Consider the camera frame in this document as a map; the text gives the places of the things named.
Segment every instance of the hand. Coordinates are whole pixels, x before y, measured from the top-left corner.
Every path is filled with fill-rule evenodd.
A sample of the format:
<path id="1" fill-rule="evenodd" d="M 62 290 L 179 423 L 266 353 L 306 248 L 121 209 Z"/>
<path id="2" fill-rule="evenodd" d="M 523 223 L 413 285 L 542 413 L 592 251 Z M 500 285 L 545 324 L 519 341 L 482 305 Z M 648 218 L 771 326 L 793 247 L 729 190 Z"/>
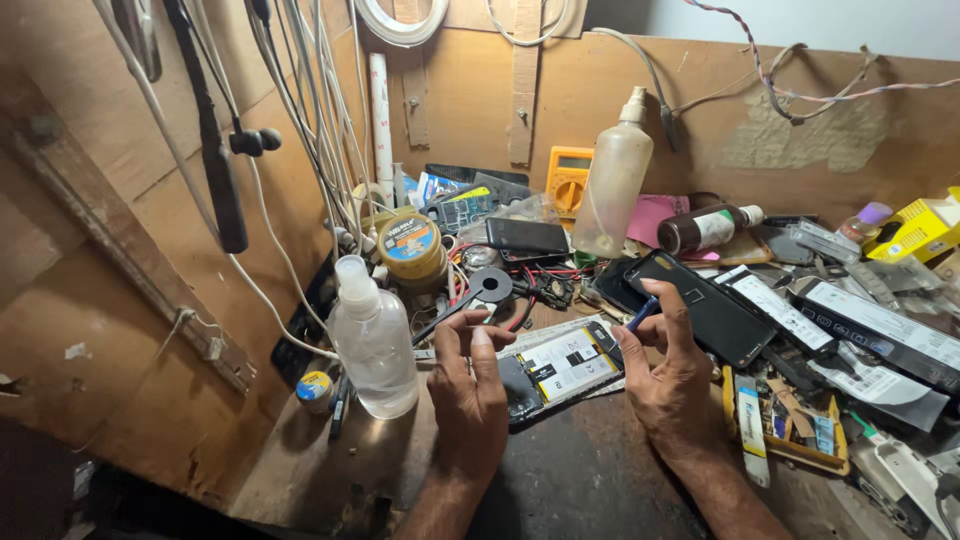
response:
<path id="1" fill-rule="evenodd" d="M 693 341 L 690 312 L 677 287 L 642 281 L 647 292 L 660 298 L 662 314 L 644 319 L 636 335 L 615 327 L 613 337 L 623 353 L 636 418 L 660 456 L 674 466 L 710 446 L 706 410 L 713 364 Z M 643 346 L 656 347 L 665 362 L 651 371 Z"/>
<path id="2" fill-rule="evenodd" d="M 437 411 L 437 472 L 482 486 L 481 491 L 507 446 L 507 392 L 496 368 L 496 351 L 516 341 L 512 332 L 473 326 L 489 315 L 468 309 L 437 325 L 437 367 L 426 383 Z M 464 356 L 472 358 L 476 380 Z"/>

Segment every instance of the yellow multimeter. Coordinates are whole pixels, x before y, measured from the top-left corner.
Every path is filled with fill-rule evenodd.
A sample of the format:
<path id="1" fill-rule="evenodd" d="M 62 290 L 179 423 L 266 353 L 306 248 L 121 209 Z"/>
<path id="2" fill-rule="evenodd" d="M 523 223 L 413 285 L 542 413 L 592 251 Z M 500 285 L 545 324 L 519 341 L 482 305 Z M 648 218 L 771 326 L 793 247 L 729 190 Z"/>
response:
<path id="1" fill-rule="evenodd" d="M 554 146 L 550 149 L 546 192 L 553 194 L 558 216 L 568 219 L 577 217 L 591 161 L 592 148 Z"/>

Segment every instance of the phone box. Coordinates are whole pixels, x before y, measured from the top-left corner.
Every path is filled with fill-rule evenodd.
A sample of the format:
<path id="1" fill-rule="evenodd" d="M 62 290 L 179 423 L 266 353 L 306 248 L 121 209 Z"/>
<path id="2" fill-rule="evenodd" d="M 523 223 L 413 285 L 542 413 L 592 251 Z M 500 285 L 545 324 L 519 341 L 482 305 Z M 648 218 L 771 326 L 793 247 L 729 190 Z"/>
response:
<path id="1" fill-rule="evenodd" d="M 960 391 L 960 340 L 820 278 L 790 285 L 794 306 L 830 334 L 951 394 Z"/>

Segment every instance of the white wall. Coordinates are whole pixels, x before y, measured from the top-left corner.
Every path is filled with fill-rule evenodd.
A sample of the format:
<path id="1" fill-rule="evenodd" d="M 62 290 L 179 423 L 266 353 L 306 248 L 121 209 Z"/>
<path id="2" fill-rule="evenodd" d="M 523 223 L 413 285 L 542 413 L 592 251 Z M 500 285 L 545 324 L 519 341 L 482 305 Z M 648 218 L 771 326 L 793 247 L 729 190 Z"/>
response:
<path id="1" fill-rule="evenodd" d="M 859 50 L 960 61 L 958 0 L 709 0 L 743 17 L 757 43 Z M 644 36 L 746 42 L 733 17 L 684 0 L 588 0 L 584 30 L 607 26 Z M 945 73 L 944 79 L 958 74 Z"/>

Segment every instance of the earphone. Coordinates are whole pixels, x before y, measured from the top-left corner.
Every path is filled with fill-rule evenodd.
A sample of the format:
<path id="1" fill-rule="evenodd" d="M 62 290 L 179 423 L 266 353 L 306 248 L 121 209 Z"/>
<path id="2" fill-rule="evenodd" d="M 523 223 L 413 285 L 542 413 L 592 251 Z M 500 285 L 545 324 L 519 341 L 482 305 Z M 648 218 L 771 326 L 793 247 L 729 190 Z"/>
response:
<path id="1" fill-rule="evenodd" d="M 274 128 L 241 130 L 239 119 L 235 119 L 234 132 L 230 134 L 230 151 L 234 154 L 246 154 L 252 158 L 263 156 L 265 150 L 276 150 L 283 144 L 283 137 Z"/>

